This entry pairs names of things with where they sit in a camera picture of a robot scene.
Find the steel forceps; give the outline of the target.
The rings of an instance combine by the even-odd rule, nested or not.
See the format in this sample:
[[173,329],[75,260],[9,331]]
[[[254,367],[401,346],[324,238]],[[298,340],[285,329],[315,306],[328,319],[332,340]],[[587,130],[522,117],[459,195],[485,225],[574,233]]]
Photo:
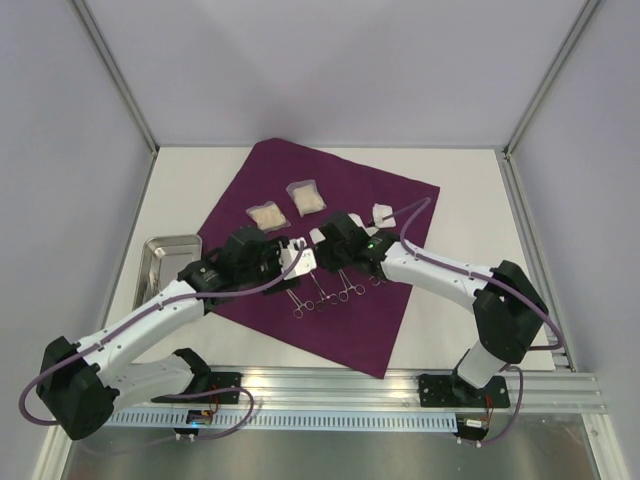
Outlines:
[[305,303],[291,289],[287,289],[286,293],[294,304],[294,317],[298,319],[302,318],[304,316],[304,310],[306,309]]
[[328,305],[337,305],[340,302],[338,295],[335,293],[329,294],[313,273],[310,274],[310,277],[319,295],[319,299],[315,302],[317,311],[325,311]]
[[338,293],[341,302],[348,302],[351,294],[362,296],[366,293],[365,287],[361,284],[353,284],[342,269],[338,270],[338,275],[343,285],[343,289]]
[[378,287],[378,286],[386,284],[387,280],[384,279],[384,278],[376,277],[376,276],[370,276],[369,277],[369,282],[371,283],[372,286]]

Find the white gauze pad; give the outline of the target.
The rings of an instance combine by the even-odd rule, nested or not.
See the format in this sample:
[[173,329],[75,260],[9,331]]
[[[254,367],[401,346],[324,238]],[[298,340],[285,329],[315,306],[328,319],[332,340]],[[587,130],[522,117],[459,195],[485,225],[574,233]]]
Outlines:
[[324,234],[319,228],[314,228],[309,232],[310,239],[314,245],[317,245],[326,240]]
[[378,229],[394,228],[396,220],[390,205],[375,203],[372,208],[373,226]]

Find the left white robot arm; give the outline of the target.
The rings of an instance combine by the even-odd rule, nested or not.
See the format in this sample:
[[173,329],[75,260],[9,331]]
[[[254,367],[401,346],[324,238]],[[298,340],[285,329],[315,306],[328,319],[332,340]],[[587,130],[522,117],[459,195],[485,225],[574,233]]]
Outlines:
[[116,411],[137,403],[197,401],[214,395],[208,364],[181,348],[146,364],[137,358],[219,304],[275,287],[304,245],[266,238],[253,227],[186,265],[163,290],[119,322],[75,342],[45,349],[36,394],[68,437],[82,440]]

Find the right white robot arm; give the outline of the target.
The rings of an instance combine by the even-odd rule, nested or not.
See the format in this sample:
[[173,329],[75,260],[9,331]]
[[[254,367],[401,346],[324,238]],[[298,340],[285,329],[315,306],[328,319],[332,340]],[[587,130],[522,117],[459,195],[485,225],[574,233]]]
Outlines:
[[478,268],[429,255],[409,242],[405,231],[367,229],[345,212],[334,214],[310,235],[324,270],[354,267],[379,280],[429,291],[471,312],[478,340],[441,390],[461,404],[475,404],[498,373],[521,363],[548,315],[536,289],[513,262]]

